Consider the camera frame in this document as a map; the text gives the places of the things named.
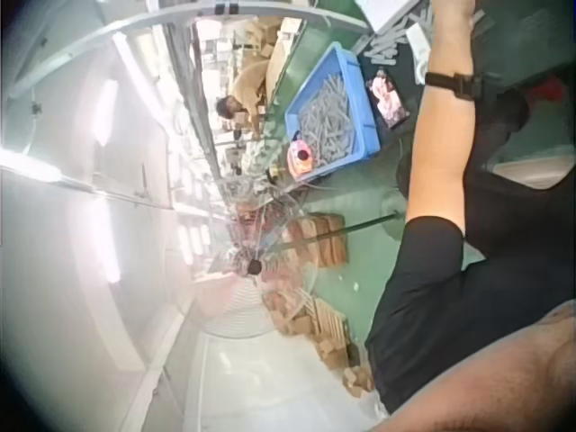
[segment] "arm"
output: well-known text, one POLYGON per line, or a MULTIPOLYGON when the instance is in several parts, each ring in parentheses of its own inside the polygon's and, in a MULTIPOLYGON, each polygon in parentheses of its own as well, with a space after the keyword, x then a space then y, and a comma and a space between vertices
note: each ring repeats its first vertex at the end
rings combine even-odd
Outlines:
MULTIPOLYGON (((471 75, 474 0, 436 0, 435 39, 428 70, 471 75)), ((462 232, 463 177, 473 145, 474 103, 450 90, 427 86, 414 140, 406 221, 438 216, 462 232)))
POLYGON ((254 133, 254 138, 260 138, 260 116, 257 111, 256 114, 250 114, 250 125, 254 133))

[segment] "wooden pallet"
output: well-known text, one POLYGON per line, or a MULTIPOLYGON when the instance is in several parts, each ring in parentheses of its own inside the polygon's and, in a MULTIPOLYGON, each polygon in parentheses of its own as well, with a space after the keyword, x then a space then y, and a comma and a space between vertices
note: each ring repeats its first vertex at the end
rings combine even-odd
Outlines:
POLYGON ((318 315, 319 333, 329 337, 341 347, 346 347, 349 342, 348 322, 346 315, 338 312, 322 299, 314 300, 318 315))

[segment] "pink object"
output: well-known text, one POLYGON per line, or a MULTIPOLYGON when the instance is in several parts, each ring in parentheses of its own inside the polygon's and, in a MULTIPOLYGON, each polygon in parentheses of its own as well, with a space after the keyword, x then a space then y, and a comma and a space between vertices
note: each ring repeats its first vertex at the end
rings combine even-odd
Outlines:
POLYGON ((297 139, 288 148, 288 170, 292 177, 298 178, 314 168, 312 152, 303 139, 297 139))

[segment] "metal frame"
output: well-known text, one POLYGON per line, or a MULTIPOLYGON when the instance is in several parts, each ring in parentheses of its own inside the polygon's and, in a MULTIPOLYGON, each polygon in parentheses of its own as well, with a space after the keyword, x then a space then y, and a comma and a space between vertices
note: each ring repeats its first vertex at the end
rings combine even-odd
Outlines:
MULTIPOLYGON (((102 29, 93 31, 83 38, 71 43, 56 54, 50 56, 32 71, 16 81, 10 88, 8 97, 15 99, 33 86, 36 86, 42 79, 52 72, 62 68, 71 60, 94 50, 106 43, 117 32, 129 32, 132 30, 149 27, 152 25, 166 23, 185 23, 195 17, 218 18, 215 6, 222 2, 202 2, 194 4, 180 4, 150 13, 140 13, 126 20, 112 22, 102 29)), ((224 6, 222 15, 230 14, 230 2, 224 6)), ((340 27, 346 30, 368 33, 368 24, 356 18, 335 13, 325 9, 317 9, 309 6, 296 6, 293 4, 283 4, 269 1, 238 1, 239 15, 261 15, 261 16, 289 16, 300 18, 313 23, 320 23, 327 26, 340 27)))

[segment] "metal rod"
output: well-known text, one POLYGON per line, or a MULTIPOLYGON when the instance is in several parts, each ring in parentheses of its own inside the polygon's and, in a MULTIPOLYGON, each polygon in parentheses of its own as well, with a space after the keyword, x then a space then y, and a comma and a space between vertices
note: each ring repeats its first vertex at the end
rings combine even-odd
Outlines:
MULTIPOLYGON (((326 24, 325 19, 328 18, 335 27, 361 33, 370 31, 370 27, 364 21, 325 9, 267 1, 238 3, 238 14, 240 15, 288 16, 321 24, 326 24)), ((228 15, 228 13, 229 10, 224 11, 224 15, 228 15)), ((10 89, 9 97, 13 99, 19 97, 29 88, 36 86, 42 79, 62 68, 73 59, 100 47, 117 32, 129 32, 158 24, 186 23, 198 16, 202 18, 216 17, 216 19, 220 17, 214 12, 214 2, 199 2, 179 4, 149 13, 139 13, 126 20, 112 22, 76 40, 44 60, 31 72, 14 83, 10 89)))
POLYGON ((350 227, 344 227, 342 229, 337 229, 336 231, 330 231, 325 234, 320 234, 319 236, 310 237, 310 238, 303 238, 298 241, 292 241, 289 243, 281 243, 279 245, 273 245, 268 249, 268 252, 281 252, 287 249, 294 249, 300 246, 309 245, 310 243, 314 243, 316 241, 322 241, 325 239, 333 239, 334 237, 343 236, 349 234, 350 232, 363 230, 365 228, 372 227, 373 225, 378 225, 379 223, 383 223, 386 221, 392 221, 394 219, 398 219, 400 217, 399 213, 388 214, 386 216, 381 216, 380 218, 372 219, 366 222, 358 223, 356 225, 352 225, 350 227))
MULTIPOLYGON (((26 175, 23 175, 21 172, 13 170, 7 166, 0 166, 0 172, 2 171, 26 177, 26 175)), ((106 198, 111 198, 117 201, 125 201, 127 203, 144 205, 146 207, 153 207, 155 209, 160 210, 170 210, 170 211, 174 210, 174 208, 171 205, 158 204, 148 200, 143 200, 130 195, 126 195, 124 193, 105 191, 104 189, 98 189, 92 186, 91 184, 81 182, 79 180, 76 180, 75 178, 68 176, 62 176, 61 180, 57 182, 46 183, 46 185, 54 185, 56 187, 61 187, 63 189, 71 189, 78 192, 84 192, 86 194, 105 196, 106 198)))

